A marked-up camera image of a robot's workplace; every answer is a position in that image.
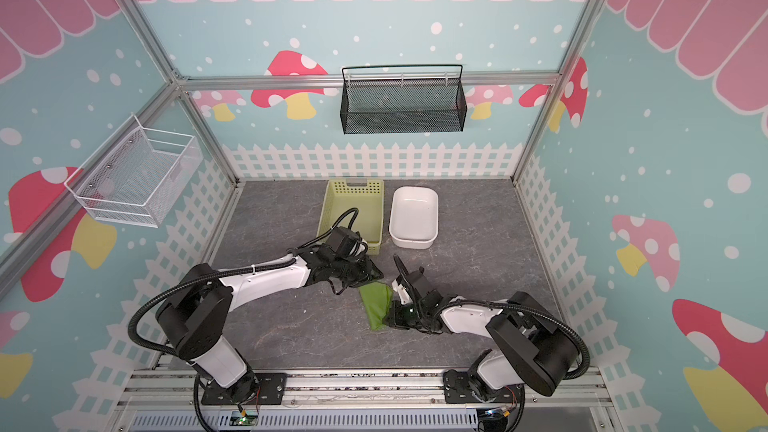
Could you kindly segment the green paper napkin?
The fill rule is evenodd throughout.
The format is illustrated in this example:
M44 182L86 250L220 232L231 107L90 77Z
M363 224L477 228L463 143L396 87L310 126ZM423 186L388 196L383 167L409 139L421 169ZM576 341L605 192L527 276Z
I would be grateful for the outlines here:
M391 301L392 289L387 284L373 282L359 288L359 293L372 331L379 331L386 326Z

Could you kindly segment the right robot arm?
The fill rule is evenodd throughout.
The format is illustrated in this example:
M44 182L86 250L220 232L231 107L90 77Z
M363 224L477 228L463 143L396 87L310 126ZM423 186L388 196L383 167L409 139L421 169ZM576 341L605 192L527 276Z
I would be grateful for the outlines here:
M396 295L385 322L389 327L429 335L471 334L493 341L465 372L445 373L451 394L492 402L513 387L550 397L563 381L583 376L591 365L582 337L553 316L530 294L516 292L505 301L447 296L425 276L394 257Z

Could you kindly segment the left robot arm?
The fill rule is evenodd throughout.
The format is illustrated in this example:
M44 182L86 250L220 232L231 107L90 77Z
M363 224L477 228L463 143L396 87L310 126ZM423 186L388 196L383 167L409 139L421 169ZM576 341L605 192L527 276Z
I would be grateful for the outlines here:
M224 336L229 313L286 290L327 283L340 295L381 279L368 243L352 229L358 214L356 207L344 211L324 233L276 260L230 269L195 265L138 308L127 325L129 339L191 365L233 402L250 397L259 379Z

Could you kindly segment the white plastic tub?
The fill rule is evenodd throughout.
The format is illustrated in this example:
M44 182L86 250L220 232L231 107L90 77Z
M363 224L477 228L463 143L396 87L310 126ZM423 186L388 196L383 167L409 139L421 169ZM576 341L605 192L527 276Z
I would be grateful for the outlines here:
M400 248L425 250L439 233L439 197L427 187L403 186L393 195L389 235Z

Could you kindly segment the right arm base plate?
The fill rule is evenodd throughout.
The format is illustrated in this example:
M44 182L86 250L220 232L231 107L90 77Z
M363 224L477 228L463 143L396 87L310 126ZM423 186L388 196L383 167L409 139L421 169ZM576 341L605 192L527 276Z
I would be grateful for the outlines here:
M443 373L444 400L448 404L519 404L523 401L519 386L491 389L477 374L449 369Z

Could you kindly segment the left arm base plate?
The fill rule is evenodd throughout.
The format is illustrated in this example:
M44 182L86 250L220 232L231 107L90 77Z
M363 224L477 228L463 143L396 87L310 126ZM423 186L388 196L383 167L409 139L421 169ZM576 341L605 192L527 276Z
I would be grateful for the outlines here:
M247 372L227 388L212 381L203 389L202 404L206 406L280 405L286 391L287 378L286 373Z

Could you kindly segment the aluminium mounting rail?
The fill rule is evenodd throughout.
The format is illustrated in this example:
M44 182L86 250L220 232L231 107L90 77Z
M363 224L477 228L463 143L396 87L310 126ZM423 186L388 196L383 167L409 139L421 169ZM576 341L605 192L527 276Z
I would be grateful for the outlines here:
M206 406L191 370L134 373L108 431L620 431L595 369L553 396L530 389L519 404L448 404L442 368L295 369L280 405Z

